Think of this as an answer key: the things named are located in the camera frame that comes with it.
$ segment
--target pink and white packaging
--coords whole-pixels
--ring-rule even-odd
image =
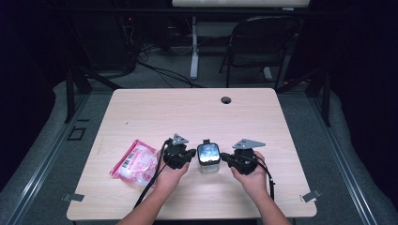
[[[155,174],[157,164],[155,149],[135,140],[129,151],[110,171],[110,175],[128,183],[146,186]]]

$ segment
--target background desk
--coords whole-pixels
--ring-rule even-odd
[[[184,8],[306,8],[310,0],[173,0],[173,7]],[[191,79],[198,77],[199,54],[197,48],[197,21],[192,18]]]
[[[223,104],[222,97],[230,97]],[[72,202],[71,220],[121,219],[135,205],[143,187],[114,179],[109,171],[135,139],[160,149],[178,133],[196,148],[203,139],[232,153],[242,138],[266,143],[256,148],[266,159],[275,186],[275,200],[287,217],[312,217],[313,202],[299,195],[310,192],[277,96],[272,89],[131,89],[116,90]],[[211,174],[198,171],[197,157],[158,219],[260,218],[257,208],[225,162]]]

